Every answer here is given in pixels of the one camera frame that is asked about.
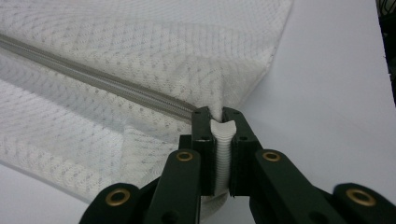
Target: white background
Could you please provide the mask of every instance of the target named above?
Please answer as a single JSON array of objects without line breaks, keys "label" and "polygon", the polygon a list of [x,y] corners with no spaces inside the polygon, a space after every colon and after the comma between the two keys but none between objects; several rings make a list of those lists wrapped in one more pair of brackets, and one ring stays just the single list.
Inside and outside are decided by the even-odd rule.
[{"label": "white background", "polygon": [[[271,72],[241,110],[264,147],[317,187],[355,182],[396,203],[396,110],[372,0],[295,0]],[[87,204],[0,165],[0,223],[78,223]],[[229,199],[206,223],[254,223]]]}]

